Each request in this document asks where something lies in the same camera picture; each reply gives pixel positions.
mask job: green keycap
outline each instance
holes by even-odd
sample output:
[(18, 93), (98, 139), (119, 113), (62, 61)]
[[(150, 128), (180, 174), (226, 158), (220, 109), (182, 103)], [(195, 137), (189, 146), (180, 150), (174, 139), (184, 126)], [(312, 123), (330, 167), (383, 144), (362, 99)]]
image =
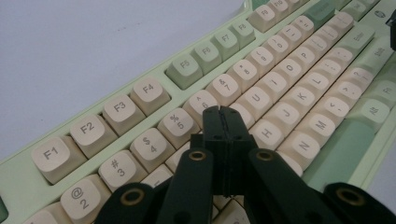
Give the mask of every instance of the green keycap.
[(376, 99), (363, 98), (359, 99), (359, 101), (353, 106), (346, 118), (360, 120), (377, 132), (388, 117), (389, 112), (389, 107), (384, 103)]
[(393, 108), (396, 104), (396, 83), (390, 80), (375, 80), (362, 97), (379, 100)]
[(319, 191), (327, 184), (347, 182), (374, 137), (375, 131), (367, 124), (345, 119), (305, 170), (303, 180)]
[(303, 15), (314, 23), (315, 30), (321, 27), (334, 15), (335, 7), (331, 0), (320, 0)]
[(357, 0), (352, 0), (346, 7), (343, 8), (343, 12), (351, 15), (353, 20), (359, 21), (370, 8), (365, 6), (363, 3)]
[(335, 47), (347, 49), (356, 56), (373, 39), (374, 34), (375, 31), (372, 28), (356, 24)]
[(203, 76), (201, 67), (190, 54), (183, 54), (174, 59), (165, 73), (182, 90), (186, 90)]
[(253, 26), (246, 20), (234, 22), (230, 30), (238, 39), (240, 49), (255, 39)]
[(204, 75), (221, 64), (219, 50), (210, 41), (198, 44), (192, 51), (191, 56), (198, 62)]
[(347, 5), (350, 0), (332, 0), (334, 2), (335, 9), (341, 10), (344, 6)]
[(238, 38), (228, 29), (216, 33), (211, 41), (218, 48), (223, 61), (239, 50)]
[(6, 220), (8, 217), (8, 210), (6, 209), (6, 206), (3, 203), (3, 200), (0, 197), (0, 223)]
[(389, 44), (389, 36), (376, 37), (361, 53), (361, 56), (353, 62), (352, 66), (363, 68), (373, 75), (378, 74), (389, 57), (393, 49)]

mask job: keycap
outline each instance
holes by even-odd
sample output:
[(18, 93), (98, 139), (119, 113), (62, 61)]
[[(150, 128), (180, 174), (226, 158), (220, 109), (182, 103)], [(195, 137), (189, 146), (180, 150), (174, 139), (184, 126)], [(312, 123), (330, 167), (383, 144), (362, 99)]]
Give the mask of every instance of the keycap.
[(73, 223), (92, 223), (109, 197), (110, 191), (99, 175), (89, 175), (62, 194), (61, 204)]
[(91, 158), (117, 139), (116, 134), (99, 115), (88, 115), (70, 127), (70, 134), (84, 152)]
[(29, 217), (23, 224), (48, 223), (48, 224), (72, 224), (72, 220), (66, 214), (61, 203), (53, 203)]
[(319, 113), (308, 113), (295, 128), (296, 131), (306, 133), (316, 139), (321, 147), (329, 140), (335, 130), (331, 119)]
[(239, 223), (248, 224), (248, 216), (245, 209), (235, 200), (230, 200), (224, 210), (219, 214), (213, 222), (214, 224), (220, 223)]
[(152, 188), (159, 186), (163, 181), (167, 180), (173, 174), (165, 165), (160, 165), (151, 174), (149, 174), (142, 183), (150, 185)]
[(219, 50), (223, 61), (229, 59), (239, 50), (238, 38), (229, 29), (217, 32), (211, 41)]
[(193, 49), (191, 56), (198, 62), (204, 75), (221, 63), (219, 50), (210, 41), (204, 41), (197, 45)]
[(373, 98), (393, 108), (396, 104), (396, 83), (389, 80), (374, 81), (362, 98)]
[(269, 72), (255, 86), (264, 90), (276, 102), (288, 90), (289, 83), (277, 72)]
[(234, 22), (230, 30), (235, 34), (238, 39), (239, 48), (244, 48), (247, 44), (252, 42), (256, 37), (254, 35), (254, 29), (250, 23), (246, 20)]
[(360, 99), (347, 115), (347, 118), (360, 120), (377, 132), (389, 113), (390, 108), (378, 100)]
[(287, 136), (302, 118), (302, 114), (292, 105), (279, 102), (274, 105), (263, 117), (280, 129)]
[(126, 94), (118, 95), (107, 101), (103, 117), (118, 135), (123, 135), (146, 118), (140, 108)]
[(147, 129), (140, 134), (132, 142), (130, 150), (149, 173), (175, 152), (174, 147), (156, 128)]
[(304, 16), (314, 23), (315, 30), (317, 30), (334, 15), (334, 10), (335, 8), (331, 1), (320, 0), (309, 8), (304, 13)]
[(192, 133), (200, 131), (198, 124), (182, 108), (176, 108), (167, 114), (157, 128), (174, 148), (180, 148), (189, 141)]
[(131, 91), (131, 99), (146, 116), (171, 100), (168, 92), (154, 77), (136, 82)]
[(197, 122), (197, 124), (203, 128), (202, 113), (205, 109), (219, 105), (215, 97), (206, 90), (200, 90), (196, 92), (186, 103), (183, 105), (183, 109), (186, 110), (189, 115)]
[(328, 183), (347, 182), (374, 137), (371, 127), (345, 119), (305, 170), (303, 181), (316, 190), (323, 190)]
[(240, 96), (236, 102), (246, 108), (255, 120), (259, 120), (262, 115), (274, 104), (270, 96), (259, 87), (252, 87)]
[(305, 170), (320, 151), (318, 141), (310, 135), (293, 131), (279, 146), (277, 151), (283, 152), (296, 161)]
[(242, 92), (245, 92), (259, 80), (259, 74), (256, 67), (246, 59), (235, 63), (230, 69), (228, 69), (227, 74), (238, 83)]
[(288, 166), (294, 171), (294, 173), (296, 173), (299, 177), (303, 175), (303, 169), (301, 168), (300, 164), (297, 163), (297, 161), (281, 151), (277, 151), (277, 154), (282, 157), (282, 159), (288, 164)]
[(256, 8), (247, 20), (254, 28), (264, 33), (276, 24), (276, 14), (269, 6), (262, 5)]
[(122, 185), (141, 181), (147, 172), (128, 150), (117, 152), (99, 167), (99, 175), (111, 191)]
[(218, 100), (220, 105), (230, 105), (242, 94), (238, 83), (228, 74), (216, 77), (206, 90)]
[(275, 150), (285, 138), (280, 128), (267, 119), (257, 121), (249, 133), (253, 135), (259, 147), (271, 150)]
[(166, 165), (174, 173), (176, 171), (178, 162), (180, 161), (181, 155), (190, 149), (190, 142), (184, 144), (183, 147), (179, 148), (168, 160), (166, 160)]
[(255, 119), (253, 118), (253, 116), (251, 116), (250, 112), (246, 110), (242, 105), (238, 103), (233, 103), (230, 105), (230, 108), (238, 111), (248, 129), (254, 124)]
[(275, 66), (274, 55), (263, 47), (257, 47), (251, 51), (247, 55), (246, 60), (256, 67), (259, 77), (263, 77)]
[(175, 58), (166, 69), (165, 74), (182, 90), (186, 90), (204, 75), (198, 62), (190, 54), (183, 54)]
[(47, 140), (32, 151), (32, 159), (51, 184), (57, 183), (87, 160), (69, 136)]

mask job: function key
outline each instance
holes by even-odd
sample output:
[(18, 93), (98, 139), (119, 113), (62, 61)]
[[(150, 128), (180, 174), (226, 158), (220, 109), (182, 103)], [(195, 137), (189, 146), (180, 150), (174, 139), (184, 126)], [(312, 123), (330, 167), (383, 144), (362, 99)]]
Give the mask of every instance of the function key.
[(183, 54), (175, 58), (166, 69), (165, 74), (182, 90), (186, 90), (204, 75), (198, 62), (190, 54)]
[(70, 134), (88, 158), (117, 139), (117, 136), (99, 115), (88, 115), (73, 124)]
[(131, 99), (146, 114), (152, 114), (171, 100), (168, 92), (154, 77), (146, 77), (134, 84)]
[(69, 136), (53, 137), (33, 149), (32, 159), (41, 174), (55, 184), (87, 159)]
[(110, 99), (105, 103), (103, 117), (110, 123), (118, 135), (132, 129), (146, 116), (126, 94)]

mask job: a key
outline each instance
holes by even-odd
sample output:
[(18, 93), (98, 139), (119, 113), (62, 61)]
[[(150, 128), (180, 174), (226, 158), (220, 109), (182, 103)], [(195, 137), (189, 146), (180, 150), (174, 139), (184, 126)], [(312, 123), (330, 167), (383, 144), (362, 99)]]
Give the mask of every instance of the a key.
[(118, 135), (123, 135), (146, 116), (129, 96), (121, 94), (105, 103), (103, 117)]
[(149, 173), (175, 152), (156, 128), (150, 128), (140, 134), (132, 142), (130, 150)]
[(52, 184), (70, 174), (87, 159), (69, 136), (53, 137), (32, 151), (41, 174)]
[(88, 158), (117, 139), (99, 115), (88, 115), (79, 120), (70, 127), (70, 134)]
[(183, 146), (192, 133), (200, 130), (194, 119), (182, 108), (176, 108), (163, 117), (157, 128), (175, 148)]
[(147, 172), (128, 150), (117, 152), (99, 167), (99, 175), (111, 191), (142, 180)]
[(154, 77), (146, 77), (134, 84), (131, 99), (146, 116), (171, 100), (168, 92)]
[(99, 175), (89, 175), (62, 194), (61, 204), (73, 223), (92, 223), (109, 197)]
[(29, 217), (23, 224), (48, 223), (48, 224), (72, 224), (72, 220), (66, 214), (61, 203), (53, 203)]

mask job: printed number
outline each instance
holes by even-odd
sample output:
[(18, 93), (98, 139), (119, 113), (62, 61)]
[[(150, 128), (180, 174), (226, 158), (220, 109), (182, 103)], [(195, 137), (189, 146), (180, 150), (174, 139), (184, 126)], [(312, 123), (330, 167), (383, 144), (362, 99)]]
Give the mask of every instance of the printed number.
[(87, 200), (83, 199), (79, 202), (79, 204), (82, 204), (82, 209), (86, 209), (89, 204), (87, 203)]

